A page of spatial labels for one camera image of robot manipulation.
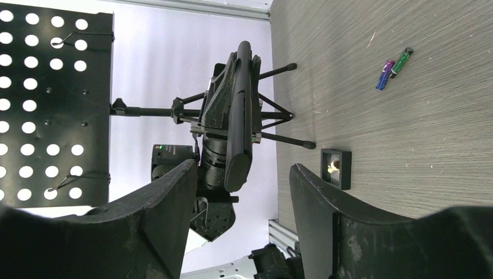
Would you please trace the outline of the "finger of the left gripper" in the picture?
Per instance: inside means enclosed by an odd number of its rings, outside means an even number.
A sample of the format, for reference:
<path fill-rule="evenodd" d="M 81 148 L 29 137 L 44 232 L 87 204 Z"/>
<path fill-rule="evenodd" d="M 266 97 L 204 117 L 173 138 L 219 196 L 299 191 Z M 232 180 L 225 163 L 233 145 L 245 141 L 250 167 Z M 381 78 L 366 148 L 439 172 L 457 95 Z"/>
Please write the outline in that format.
<path fill-rule="evenodd" d="M 236 58 L 237 53 L 232 52 L 226 63 L 215 64 L 201 117 L 203 127 L 223 129 L 235 77 Z"/>
<path fill-rule="evenodd" d="M 261 58 L 258 55 L 254 55 L 251 60 L 251 85 L 252 85 L 252 132 L 258 133 L 262 127 L 261 121 L 261 108 L 259 102 L 259 77 L 260 77 L 260 67 Z"/>

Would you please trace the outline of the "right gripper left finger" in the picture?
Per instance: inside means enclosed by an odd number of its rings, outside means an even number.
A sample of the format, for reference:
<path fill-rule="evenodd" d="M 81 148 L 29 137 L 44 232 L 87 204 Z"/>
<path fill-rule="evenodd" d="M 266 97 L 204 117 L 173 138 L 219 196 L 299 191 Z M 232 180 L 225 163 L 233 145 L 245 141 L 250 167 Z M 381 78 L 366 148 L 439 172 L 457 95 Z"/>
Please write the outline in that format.
<path fill-rule="evenodd" d="M 188 159 L 82 216 L 1 207 L 2 278 L 179 278 L 197 189 Z"/>

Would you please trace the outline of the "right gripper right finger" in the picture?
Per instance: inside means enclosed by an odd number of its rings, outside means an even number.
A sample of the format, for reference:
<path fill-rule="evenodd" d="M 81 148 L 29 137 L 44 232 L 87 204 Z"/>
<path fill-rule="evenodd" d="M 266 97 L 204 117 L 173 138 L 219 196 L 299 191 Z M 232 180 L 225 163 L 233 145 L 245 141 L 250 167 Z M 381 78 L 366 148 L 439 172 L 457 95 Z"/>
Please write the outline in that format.
<path fill-rule="evenodd" d="M 306 278 L 491 278 L 492 207 L 413 219 L 372 206 L 302 164 L 289 174 Z"/>

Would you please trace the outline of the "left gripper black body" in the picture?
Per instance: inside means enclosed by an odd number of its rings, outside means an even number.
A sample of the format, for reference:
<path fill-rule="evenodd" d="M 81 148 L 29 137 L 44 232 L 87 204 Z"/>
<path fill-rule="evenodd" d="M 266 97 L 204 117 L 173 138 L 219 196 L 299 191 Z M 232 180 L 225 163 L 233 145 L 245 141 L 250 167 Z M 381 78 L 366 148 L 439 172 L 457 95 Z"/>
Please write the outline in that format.
<path fill-rule="evenodd" d="M 212 135 L 219 135 L 219 136 L 224 136 L 224 137 L 228 136 L 227 130 L 204 127 L 201 125 L 201 123 L 191 123 L 190 132 L 197 133 L 200 135 L 212 134 Z M 261 142 L 261 140 L 262 140 L 261 133 L 254 134 L 252 136 L 252 143 L 253 144 L 259 144 Z"/>

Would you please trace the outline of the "black remote with label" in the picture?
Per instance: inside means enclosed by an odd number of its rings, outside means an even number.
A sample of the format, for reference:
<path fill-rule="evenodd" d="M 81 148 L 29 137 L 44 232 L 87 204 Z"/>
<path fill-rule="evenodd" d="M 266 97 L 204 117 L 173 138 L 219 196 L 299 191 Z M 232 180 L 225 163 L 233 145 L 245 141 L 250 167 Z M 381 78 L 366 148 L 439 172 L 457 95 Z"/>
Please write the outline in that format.
<path fill-rule="evenodd" d="M 246 183 L 252 164 L 252 52 L 240 43 L 235 61 L 227 136 L 225 189 L 236 192 Z"/>

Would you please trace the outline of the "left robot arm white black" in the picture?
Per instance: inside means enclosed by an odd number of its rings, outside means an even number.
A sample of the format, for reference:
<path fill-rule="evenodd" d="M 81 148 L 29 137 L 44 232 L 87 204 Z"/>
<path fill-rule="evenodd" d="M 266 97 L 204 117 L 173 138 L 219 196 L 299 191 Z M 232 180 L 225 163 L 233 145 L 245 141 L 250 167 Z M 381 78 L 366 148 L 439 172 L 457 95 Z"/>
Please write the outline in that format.
<path fill-rule="evenodd" d="M 152 152 L 151 179 L 163 177 L 185 160 L 198 167 L 197 193 L 190 227 L 208 241 L 217 239 L 235 222 L 234 196 L 247 181 L 253 161 L 253 145 L 267 138 L 314 149 L 302 141 L 266 132 L 269 119 L 276 126 L 293 119 L 293 114 L 258 91 L 261 79 L 293 71 L 298 66 L 260 72 L 260 57 L 245 66 L 236 53 L 227 63 L 215 66 L 209 88 L 188 98 L 176 98 L 168 114 L 176 124 L 189 123 L 194 144 L 156 144 Z"/>

